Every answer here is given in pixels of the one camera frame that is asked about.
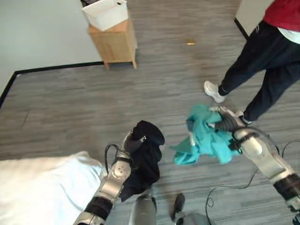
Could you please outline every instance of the black baseboard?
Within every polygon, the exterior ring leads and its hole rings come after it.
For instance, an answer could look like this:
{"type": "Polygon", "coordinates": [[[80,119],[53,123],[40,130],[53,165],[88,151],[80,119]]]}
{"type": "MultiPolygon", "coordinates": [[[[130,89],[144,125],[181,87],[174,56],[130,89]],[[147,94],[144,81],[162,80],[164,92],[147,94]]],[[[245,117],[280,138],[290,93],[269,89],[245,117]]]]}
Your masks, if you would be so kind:
{"type": "Polygon", "coordinates": [[[15,79],[17,78],[18,74],[27,74],[27,73],[34,73],[46,70],[53,70],[53,69],[64,69],[64,68],[75,68],[75,67],[88,67],[88,66],[96,66],[96,65],[104,65],[104,62],[86,62],[86,63],[77,63],[77,64],[69,64],[69,65],[61,65],[61,66],[54,66],[54,67],[42,67],[42,68],[35,68],[35,69],[25,69],[25,70],[18,70],[15,71],[14,74],[9,79],[3,93],[0,96],[0,109],[1,106],[8,95],[8,92],[13,85],[15,79]]]}
{"type": "Polygon", "coordinates": [[[244,30],[244,28],[242,27],[242,25],[240,24],[240,22],[238,21],[237,18],[234,19],[234,22],[237,25],[237,27],[239,28],[242,35],[245,37],[245,39],[248,40],[249,36],[248,36],[248,34],[246,33],[246,31],[244,30]]]}

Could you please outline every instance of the teal towel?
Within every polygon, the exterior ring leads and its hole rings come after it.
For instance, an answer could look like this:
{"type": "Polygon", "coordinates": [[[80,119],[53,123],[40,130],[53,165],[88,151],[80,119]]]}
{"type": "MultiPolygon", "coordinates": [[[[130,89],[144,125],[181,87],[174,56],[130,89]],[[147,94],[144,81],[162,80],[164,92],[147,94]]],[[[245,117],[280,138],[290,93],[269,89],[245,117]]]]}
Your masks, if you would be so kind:
{"type": "Polygon", "coordinates": [[[194,121],[192,135],[195,145],[191,145],[190,138],[186,138],[179,145],[171,147],[176,151],[173,162],[177,165],[192,165],[202,155],[217,157],[220,164],[229,163],[233,156],[239,155],[238,151],[231,151],[228,147],[232,136],[228,132],[210,128],[207,123],[221,121],[221,116],[216,111],[210,111],[207,105],[194,105],[188,120],[194,121]]]}

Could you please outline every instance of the white storage bin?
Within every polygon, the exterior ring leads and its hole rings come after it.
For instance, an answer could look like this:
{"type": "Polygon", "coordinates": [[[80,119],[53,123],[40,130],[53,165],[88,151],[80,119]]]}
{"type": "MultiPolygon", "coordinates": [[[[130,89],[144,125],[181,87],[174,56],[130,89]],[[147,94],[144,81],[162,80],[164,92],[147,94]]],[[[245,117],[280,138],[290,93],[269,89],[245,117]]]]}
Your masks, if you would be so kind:
{"type": "Polygon", "coordinates": [[[100,0],[82,8],[92,26],[107,30],[128,19],[127,1],[100,0]]]}

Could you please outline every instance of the small gold object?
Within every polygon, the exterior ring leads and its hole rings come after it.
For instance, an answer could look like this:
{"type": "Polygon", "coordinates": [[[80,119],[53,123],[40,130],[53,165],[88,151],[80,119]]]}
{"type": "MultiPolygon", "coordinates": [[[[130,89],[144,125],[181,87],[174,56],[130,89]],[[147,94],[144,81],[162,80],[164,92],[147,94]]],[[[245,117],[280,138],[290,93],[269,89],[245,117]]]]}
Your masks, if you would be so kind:
{"type": "Polygon", "coordinates": [[[196,42],[195,39],[189,38],[189,39],[187,40],[187,45],[194,45],[195,42],[196,42]]]}

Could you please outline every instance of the wood-grain floor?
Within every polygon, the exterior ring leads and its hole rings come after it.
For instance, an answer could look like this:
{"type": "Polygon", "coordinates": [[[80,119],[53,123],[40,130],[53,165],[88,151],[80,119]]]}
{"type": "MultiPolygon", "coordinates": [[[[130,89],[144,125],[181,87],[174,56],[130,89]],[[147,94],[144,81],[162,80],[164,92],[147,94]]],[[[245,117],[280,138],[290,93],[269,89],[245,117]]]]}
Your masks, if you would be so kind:
{"type": "MultiPolygon", "coordinates": [[[[204,213],[208,192],[217,185],[246,185],[255,167],[243,157],[228,165],[203,157],[195,166],[172,163],[168,146],[186,135],[185,118],[197,103],[214,104],[203,82],[219,83],[245,39],[233,20],[239,0],[131,0],[128,6],[139,49],[138,69],[129,63],[24,74],[0,110],[0,159],[69,155],[86,150],[103,161],[108,143],[120,144],[139,120],[156,124],[166,145],[155,187],[157,224],[170,225],[176,194],[186,195],[185,211],[204,213]],[[194,38],[195,45],[187,45],[194,38]]],[[[244,109],[259,90],[263,73],[230,94],[224,105],[244,109]]],[[[299,84],[255,125],[283,147],[299,140],[299,84]]],[[[300,171],[300,145],[286,160],[300,171]]],[[[246,190],[217,190],[209,214],[223,225],[290,225],[293,214],[258,174],[246,190]]],[[[108,225],[126,225],[134,198],[118,203],[108,225]]]]}

